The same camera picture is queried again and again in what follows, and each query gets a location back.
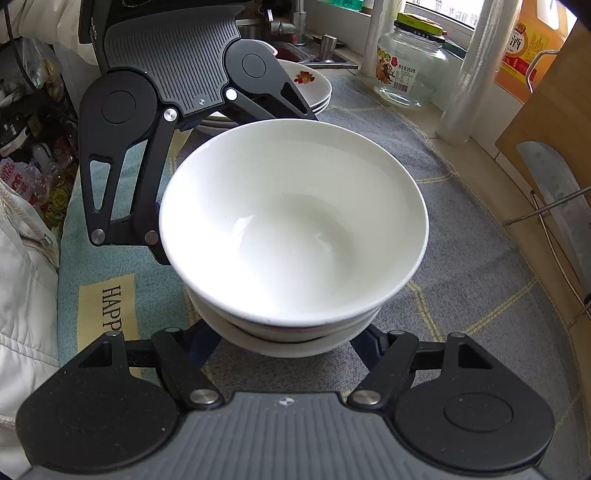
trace yellow label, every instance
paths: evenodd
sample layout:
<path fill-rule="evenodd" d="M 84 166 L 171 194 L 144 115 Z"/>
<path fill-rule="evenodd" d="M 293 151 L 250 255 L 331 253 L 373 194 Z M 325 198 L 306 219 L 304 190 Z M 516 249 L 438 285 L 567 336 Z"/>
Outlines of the yellow label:
<path fill-rule="evenodd" d="M 78 351 L 111 330 L 126 340 L 139 338 L 135 318 L 135 275 L 129 273 L 78 289 Z M 132 369 L 139 376 L 139 369 Z"/>
<path fill-rule="evenodd" d="M 548 37 L 535 30 L 525 20 L 519 20 L 513 29 L 501 67 L 520 82 L 525 83 L 525 74 L 534 57 L 546 48 Z"/>

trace wooden cutting board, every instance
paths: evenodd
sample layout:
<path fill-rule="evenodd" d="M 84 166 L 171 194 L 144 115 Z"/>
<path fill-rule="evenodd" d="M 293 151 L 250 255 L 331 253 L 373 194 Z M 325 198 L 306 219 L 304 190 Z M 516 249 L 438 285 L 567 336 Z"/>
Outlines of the wooden cutting board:
<path fill-rule="evenodd" d="M 534 94 L 496 142 L 539 194 L 515 148 L 530 140 L 558 151 L 581 188 L 591 185 L 591 33 L 580 22 Z"/>

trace metal rack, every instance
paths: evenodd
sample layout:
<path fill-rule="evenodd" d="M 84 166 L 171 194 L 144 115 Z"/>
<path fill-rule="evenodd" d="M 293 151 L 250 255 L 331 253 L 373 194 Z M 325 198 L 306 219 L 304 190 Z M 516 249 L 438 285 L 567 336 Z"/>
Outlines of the metal rack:
<path fill-rule="evenodd" d="M 537 197 L 536 193 L 532 190 L 530 192 L 530 197 L 531 197 L 531 201 L 534 204 L 535 211 L 528 213 L 527 215 L 524 215 L 522 217 L 511 219 L 511 220 L 505 220 L 503 222 L 504 226 L 510 226 L 510 225 L 514 225 L 515 223 L 523 222 L 524 220 L 532 218 L 536 215 L 540 219 L 540 222 L 542 224 L 542 228 L 544 229 L 546 241 L 548 242 L 548 246 L 550 247 L 550 251 L 552 252 L 552 256 L 554 257 L 554 260 L 555 260 L 556 264 L 558 265 L 558 268 L 560 269 L 560 273 L 562 274 L 564 280 L 566 281 L 567 285 L 569 286 L 570 291 L 573 293 L 573 295 L 575 296 L 575 298 L 577 299 L 577 301 L 581 305 L 581 310 L 577 313 L 577 315 L 575 315 L 574 319 L 572 319 L 569 322 L 569 324 L 567 325 L 568 330 L 570 330 L 577 323 L 577 321 L 584 315 L 586 315 L 587 318 L 589 320 L 591 320 L 591 294 L 589 294 L 585 299 L 581 298 L 581 295 L 579 295 L 579 292 L 574 287 L 573 283 L 570 281 L 569 276 L 566 274 L 566 270 L 564 269 L 564 265 L 562 264 L 562 262 L 558 258 L 558 255 L 556 253 L 556 249 L 554 248 L 554 245 L 552 243 L 552 238 L 550 236 L 550 231 L 548 229 L 548 225 L 546 224 L 546 221 L 544 219 L 544 214 L 546 212 L 549 212 L 552 208 L 562 205 L 563 203 L 569 202 L 570 200 L 572 200 L 576 197 L 579 197 L 589 191 L 591 191 L 591 186 L 585 187 L 584 189 L 577 190 L 576 192 L 573 192 L 570 195 L 567 195 L 566 197 L 561 198 L 560 200 L 557 200 L 556 202 L 552 202 L 552 203 L 549 203 L 548 205 L 544 205 L 544 206 L 540 207 L 541 200 L 538 201 L 538 197 Z"/>

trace stainless steel sink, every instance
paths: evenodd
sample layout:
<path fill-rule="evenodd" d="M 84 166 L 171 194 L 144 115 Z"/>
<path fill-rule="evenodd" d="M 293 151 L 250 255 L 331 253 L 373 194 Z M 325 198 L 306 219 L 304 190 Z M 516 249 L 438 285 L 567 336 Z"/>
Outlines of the stainless steel sink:
<path fill-rule="evenodd" d="M 291 43 L 272 41 L 270 42 L 278 53 L 277 58 L 281 60 L 294 61 L 312 67 L 314 69 L 357 69 L 359 66 L 342 55 L 334 52 L 330 60 L 318 60 L 320 45 L 311 38 L 306 37 L 306 45 L 292 45 Z"/>

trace barcode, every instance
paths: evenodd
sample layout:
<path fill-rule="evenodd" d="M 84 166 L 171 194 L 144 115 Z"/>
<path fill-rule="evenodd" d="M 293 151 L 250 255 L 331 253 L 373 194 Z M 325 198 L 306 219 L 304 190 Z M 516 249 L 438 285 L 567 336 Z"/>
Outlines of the barcode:
<path fill-rule="evenodd" d="M 400 82 L 394 82 L 394 88 L 397 88 L 398 90 L 402 90 L 403 92 L 408 91 L 408 85 L 403 85 Z"/>

